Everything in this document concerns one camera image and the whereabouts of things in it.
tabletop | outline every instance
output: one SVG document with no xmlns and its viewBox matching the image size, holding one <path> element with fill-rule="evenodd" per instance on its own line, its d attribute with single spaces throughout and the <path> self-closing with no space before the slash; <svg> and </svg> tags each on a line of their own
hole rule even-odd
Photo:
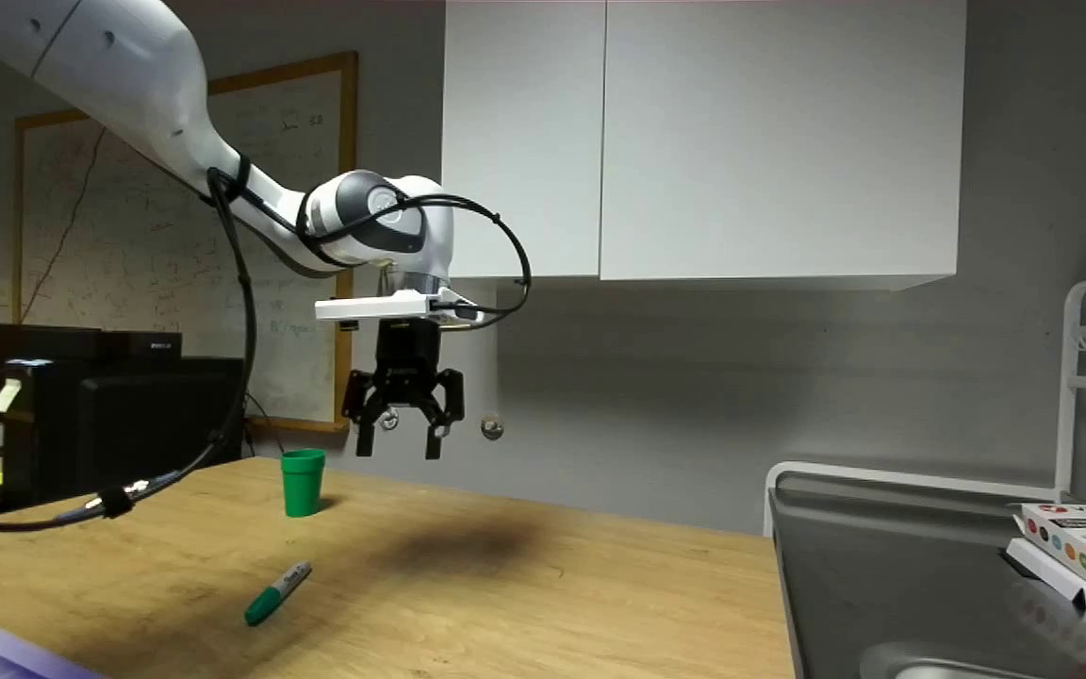
<svg viewBox="0 0 1086 679">
<path fill-rule="evenodd" d="M 190 474 L 127 517 L 0 536 L 0 626 L 106 674 L 792 674 L 761 536 L 278 465 Z M 244 602 L 312 576 L 260 626 Z"/>
</svg>

green cup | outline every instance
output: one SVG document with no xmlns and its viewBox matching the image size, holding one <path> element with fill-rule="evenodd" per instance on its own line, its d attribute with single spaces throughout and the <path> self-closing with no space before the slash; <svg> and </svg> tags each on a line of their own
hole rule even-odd
<svg viewBox="0 0 1086 679">
<path fill-rule="evenodd" d="M 319 511 L 323 448 L 285 448 L 278 455 L 282 472 L 282 514 L 312 517 Z"/>
</svg>

gray wall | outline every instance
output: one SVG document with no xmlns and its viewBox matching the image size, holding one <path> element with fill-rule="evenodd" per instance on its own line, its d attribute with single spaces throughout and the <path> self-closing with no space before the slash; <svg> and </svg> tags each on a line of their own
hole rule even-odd
<svg viewBox="0 0 1086 679">
<path fill-rule="evenodd" d="M 415 3 L 181 3 L 210 70 L 362 49 L 362 143 L 382 171 L 436 166 L 436 16 Z M 0 70 L 0 316 L 10 117 L 45 109 Z M 471 423 L 339 460 L 446 488 L 754 532 L 776 460 L 885 460 L 1045 484 L 1060 297 L 1086 275 L 1086 0 L 970 8 L 960 270 L 905 293 L 754 293 L 542 283 L 495 336 L 461 336 Z"/>
</svg>

wall cabinet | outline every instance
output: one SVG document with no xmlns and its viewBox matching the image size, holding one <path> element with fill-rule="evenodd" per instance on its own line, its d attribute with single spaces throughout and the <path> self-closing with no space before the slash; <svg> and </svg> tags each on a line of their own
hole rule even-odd
<svg viewBox="0 0 1086 679">
<path fill-rule="evenodd" d="M 905 287 L 958 265 L 960 79 L 964 0 L 450 3 L 442 176 L 538 275 Z M 508 249 L 461 220 L 453 270 Z"/>
</svg>

white cabinet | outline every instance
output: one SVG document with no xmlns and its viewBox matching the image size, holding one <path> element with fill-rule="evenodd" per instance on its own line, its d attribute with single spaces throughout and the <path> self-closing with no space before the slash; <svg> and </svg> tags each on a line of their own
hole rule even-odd
<svg viewBox="0 0 1086 679">
<path fill-rule="evenodd" d="M 446 49 L 446 185 L 523 223 L 538 275 L 958 265 L 964 0 L 453 3 Z M 463 239 L 458 275 L 508 270 Z"/>
</svg>

